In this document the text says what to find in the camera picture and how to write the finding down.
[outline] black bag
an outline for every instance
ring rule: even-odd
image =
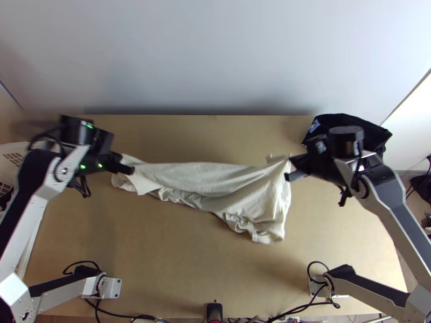
[[[431,204],[431,175],[421,175],[410,179],[410,184],[420,197]]]
[[[380,157],[383,157],[386,150],[385,144],[392,136],[392,133],[374,123],[344,113],[324,114],[315,117],[302,144],[317,135],[326,135],[331,128],[345,125],[358,125],[364,128],[364,149],[374,151]]]

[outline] black cable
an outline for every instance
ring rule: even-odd
[[[429,166],[428,166],[428,171],[425,173],[425,175],[423,175],[423,176],[426,176],[426,175],[428,175],[429,174],[429,171],[431,171],[431,157],[429,157],[429,156],[427,156],[427,159],[428,159],[428,161],[429,161]],[[408,197],[410,196],[410,195],[412,195],[412,193],[414,192],[414,191],[416,191],[415,189],[413,189],[410,193],[408,192],[411,188],[412,188],[413,186],[410,184],[410,187],[408,188],[408,190],[406,191],[406,194],[407,194],[407,196],[406,196],[406,201],[407,201],[407,199],[408,199]]]
[[[320,262],[320,261],[312,261],[311,263],[309,263],[309,265],[307,266],[307,275],[308,275],[308,277],[310,278],[310,280],[311,281],[313,281],[313,282],[315,282],[316,284],[320,284],[320,285],[322,285],[318,290],[317,290],[317,292],[313,295],[313,297],[311,298],[311,301],[308,303],[308,304],[304,304],[304,305],[300,305],[300,306],[298,306],[298,307],[296,307],[296,308],[292,308],[291,310],[288,310],[287,312],[284,312],[284,313],[282,313],[282,314],[280,314],[280,315],[277,315],[277,316],[275,316],[275,317],[272,317],[272,318],[269,318],[267,321],[266,321],[266,323],[272,323],[272,322],[274,322],[274,321],[276,321],[276,320],[278,320],[278,319],[281,319],[281,318],[283,318],[283,317],[285,317],[285,316],[287,316],[287,315],[291,315],[291,314],[296,314],[296,313],[300,313],[300,312],[303,312],[303,311],[305,311],[306,309],[308,309],[310,306],[316,306],[316,305],[332,305],[333,307],[335,307],[335,308],[341,308],[341,306],[340,306],[340,304],[338,304],[338,303],[336,303],[336,302],[334,302],[333,300],[332,300],[332,298],[331,297],[329,297],[328,298],[328,301],[323,301],[323,302],[319,302],[319,303],[313,303],[314,302],[314,300],[316,299],[316,297],[317,297],[317,295],[325,288],[325,287],[327,287],[328,286],[328,283],[327,282],[319,282],[319,281],[317,281],[317,280],[314,280],[312,277],[311,277],[311,274],[310,274],[310,268],[311,268],[311,266],[313,265],[313,264],[321,264],[321,265],[323,265],[323,266],[325,266],[325,268],[326,268],[326,270],[327,271],[329,271],[329,268],[328,268],[328,266],[326,266],[324,263],[322,263],[322,262]]]
[[[275,316],[275,317],[273,317],[273,318],[270,318],[270,319],[268,319],[267,323],[272,323],[272,322],[274,322],[274,321],[276,321],[276,320],[278,320],[278,319],[281,319],[281,318],[283,318],[283,317],[285,317],[285,316],[287,316],[287,315],[291,315],[291,314],[296,314],[296,313],[303,312],[303,311],[305,311],[306,309],[308,309],[310,306],[316,306],[316,305],[333,305],[335,308],[340,308],[340,307],[341,307],[341,306],[340,306],[340,304],[335,303],[335,302],[332,300],[332,298],[329,298],[329,301],[323,301],[323,302],[319,302],[319,303],[313,303],[313,302],[314,302],[314,300],[316,299],[317,295],[320,293],[320,291],[321,291],[322,289],[324,289],[326,286],[327,286],[326,284],[325,284],[325,285],[322,285],[322,286],[317,290],[317,292],[313,295],[313,297],[311,298],[311,301],[310,301],[308,304],[304,304],[304,305],[298,306],[298,307],[296,307],[296,308],[293,308],[293,309],[291,309],[291,310],[288,310],[287,312],[284,312],[284,313],[282,313],[282,314],[280,314],[280,315],[277,315],[277,316]]]
[[[101,323],[99,319],[99,305],[101,301],[102,301],[101,299],[98,299],[96,302],[96,307],[94,308],[94,316],[96,317],[96,321],[98,323]]]
[[[87,178],[85,176],[81,176],[80,179],[81,179],[81,186],[84,187],[84,190],[86,192],[85,197],[89,198],[91,196],[91,191],[87,184]]]
[[[312,262],[310,262],[310,263],[308,264],[308,266],[307,266],[307,275],[308,275],[308,278],[310,278],[310,280],[311,280],[312,282],[316,283],[316,284],[319,284],[319,285],[326,284],[326,282],[325,282],[325,281],[319,282],[319,281],[317,281],[317,280],[315,280],[315,279],[313,279],[313,278],[312,278],[312,276],[311,276],[311,274],[310,274],[310,269],[311,269],[311,266],[313,266],[314,264],[320,264],[320,265],[323,265],[323,266],[326,268],[326,271],[329,271],[328,266],[326,266],[323,262],[321,262],[321,261],[312,261]]]
[[[70,267],[75,266],[75,265],[79,265],[79,264],[85,264],[85,263],[93,264],[97,270],[100,270],[99,265],[97,265],[94,261],[92,261],[92,260],[81,260],[81,261],[74,262],[73,264],[70,264],[69,266],[67,266],[63,270],[63,275],[72,275],[73,272],[66,272]]]
[[[90,302],[88,299],[86,299],[86,298],[84,298],[84,300],[92,307],[92,308],[94,308],[94,309],[96,309],[96,307],[97,307],[97,311],[98,312],[101,312],[101,313],[104,313],[104,314],[107,314],[107,315],[110,315],[110,316],[112,316],[112,317],[116,317],[116,318],[124,318],[124,319],[132,319],[132,321],[131,322],[133,322],[134,320],[137,320],[137,319],[143,319],[143,320],[153,320],[153,321],[158,321],[158,322],[162,322],[162,323],[170,323],[169,321],[167,321],[167,320],[164,320],[164,319],[159,319],[159,318],[157,318],[157,317],[154,317],[154,316],[152,316],[152,315],[146,315],[146,314],[141,314],[141,315],[123,315],[123,314],[116,314],[116,313],[112,313],[112,312],[108,312],[108,311],[106,311],[106,310],[104,310],[104,309],[102,309],[102,308],[100,308],[100,303],[99,303],[99,306],[96,304],[96,305],[94,305],[92,302]]]
[[[54,131],[56,131],[56,130],[58,130],[58,129],[60,129],[60,128],[61,128],[61,126],[59,126],[59,127],[55,127],[55,128],[50,129],[50,130],[44,131],[44,132],[42,132],[42,133],[40,133],[40,134],[38,134],[38,135],[35,135],[35,136],[30,140],[30,143],[29,143],[29,145],[28,145],[28,147],[27,147],[27,150],[31,150],[31,149],[32,149],[33,144],[34,144],[37,140],[42,139],[42,138],[49,138],[49,139],[51,139],[51,140],[55,141],[55,143],[60,147],[61,157],[62,157],[62,158],[66,157],[66,151],[65,151],[65,149],[64,149],[64,147],[63,147],[63,144],[60,142],[60,140],[58,140],[58,139],[57,139],[57,138],[55,138],[53,135],[51,135],[51,133],[52,133],[52,132],[54,132]]]

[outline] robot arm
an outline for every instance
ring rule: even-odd
[[[328,136],[310,139],[308,153],[292,157],[297,171],[286,179],[314,175],[344,186],[343,198],[354,196],[376,214],[395,246],[418,280],[409,294],[357,275],[342,265],[323,274],[333,294],[351,295],[406,323],[431,321],[431,243],[406,205],[404,186],[398,175],[372,152],[362,151],[364,133],[360,127],[337,127]]]
[[[91,120],[62,116],[60,152],[31,149],[22,161],[18,185],[0,223],[0,322],[33,322],[37,314],[72,298],[117,298],[121,280],[99,268],[78,266],[71,275],[27,287],[16,274],[19,260],[38,227],[47,203],[77,179],[108,170],[132,174],[112,152],[113,135]]]

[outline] wrinkled fabric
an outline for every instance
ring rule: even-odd
[[[287,156],[267,157],[262,166],[220,163],[149,164],[123,155],[133,175],[113,174],[112,184],[138,195],[212,212],[252,241],[270,244],[284,239],[291,201]]]

